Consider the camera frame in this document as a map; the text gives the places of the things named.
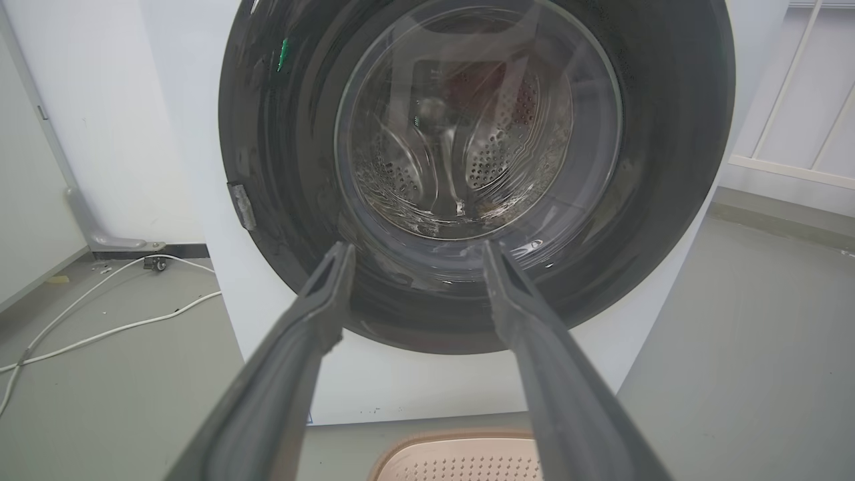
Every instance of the white cable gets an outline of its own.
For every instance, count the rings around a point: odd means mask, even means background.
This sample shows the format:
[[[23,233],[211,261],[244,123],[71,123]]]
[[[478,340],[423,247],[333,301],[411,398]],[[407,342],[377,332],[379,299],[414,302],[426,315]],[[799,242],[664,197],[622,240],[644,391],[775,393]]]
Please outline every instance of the white cable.
[[[30,345],[27,346],[27,350],[24,351],[24,353],[21,355],[21,358],[22,359],[26,358],[27,355],[36,347],[36,345],[45,336],[47,336],[47,334],[50,332],[50,330],[52,330],[54,327],[56,327],[57,324],[59,324],[59,322],[62,320],[63,316],[65,316],[69,311],[71,311],[75,306],[77,306],[78,303],[80,303],[83,299],[85,299],[87,295],[91,294],[92,291],[101,287],[112,276],[115,276],[116,274],[122,272],[123,270],[127,269],[128,267],[130,267],[134,264],[138,264],[140,262],[143,262],[147,258],[171,258],[172,260],[177,260],[177,261],[182,262],[184,264],[189,264],[189,265],[198,267],[200,269],[205,269],[206,271],[208,271],[212,274],[215,274],[214,270],[209,268],[209,267],[205,267],[204,265],[200,265],[200,264],[190,262],[189,260],[184,260],[183,258],[177,258],[175,256],[170,256],[168,254],[153,254],[150,256],[145,256],[143,258],[138,258],[138,259],[136,259],[136,260],[134,260],[128,264],[123,265],[121,268],[117,269],[116,272],[113,272],[109,276],[105,277],[101,282],[96,284],[94,288],[89,289],[83,295],[81,295],[79,298],[77,298],[77,300],[75,302],[71,303],[71,306],[66,307],[65,310],[62,311],[59,316],[56,316],[56,318],[53,321],[51,321],[50,324],[47,325],[47,327],[42,329],[42,331],[38,333],[38,336],[36,336],[36,338],[33,339],[32,342],[30,342]],[[205,295],[203,297],[200,297],[199,299],[194,300],[193,302],[191,302],[187,306],[180,308],[178,311],[172,312],[172,313],[167,314],[165,316],[160,316],[158,318],[146,319],[145,321],[139,321],[137,323],[127,324],[127,325],[118,327],[118,328],[113,329],[113,330],[108,330],[107,332],[103,332],[103,333],[98,334],[96,336],[86,338],[83,341],[78,341],[78,342],[72,344],[71,346],[63,347],[62,349],[56,350],[52,353],[47,353],[47,354],[44,354],[44,355],[41,355],[38,357],[34,357],[34,358],[24,359],[23,361],[21,361],[17,364],[12,364],[12,365],[0,367],[0,374],[7,372],[7,371],[12,371],[12,377],[9,378],[9,382],[6,384],[6,393],[3,395],[3,402],[0,403],[0,416],[3,416],[3,411],[6,410],[6,406],[9,404],[9,398],[12,397],[12,389],[15,388],[15,382],[18,378],[18,375],[21,372],[22,366],[27,365],[27,364],[32,364],[34,362],[39,362],[40,360],[52,358],[54,356],[57,356],[57,355],[62,354],[62,353],[66,353],[72,349],[83,346],[83,345],[88,344],[90,342],[98,341],[100,339],[103,339],[104,337],[111,336],[117,332],[122,332],[123,330],[128,330],[128,329],[138,327],[141,325],[151,324],[151,323],[155,323],[157,321],[163,321],[166,319],[174,318],[175,316],[178,316],[182,312],[186,312],[187,310],[191,309],[192,307],[196,306],[197,304],[200,304],[200,303],[202,303],[208,299],[211,299],[213,297],[216,297],[220,294],[221,294],[221,291],[217,291],[217,292]]]

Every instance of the gray floor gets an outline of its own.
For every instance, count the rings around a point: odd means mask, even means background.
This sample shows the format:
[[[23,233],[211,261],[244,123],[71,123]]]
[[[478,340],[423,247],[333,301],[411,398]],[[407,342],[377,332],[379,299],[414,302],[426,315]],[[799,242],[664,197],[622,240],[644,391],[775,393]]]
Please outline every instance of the gray floor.
[[[0,314],[0,365],[102,279],[99,266],[72,265],[69,284]],[[177,264],[120,276],[38,352],[216,290]],[[853,313],[855,258],[706,219],[619,398],[678,479],[855,478]],[[29,365],[0,418],[0,479],[159,479],[240,365],[219,298]],[[363,480],[401,438],[527,425],[518,413],[312,426],[298,477]]]

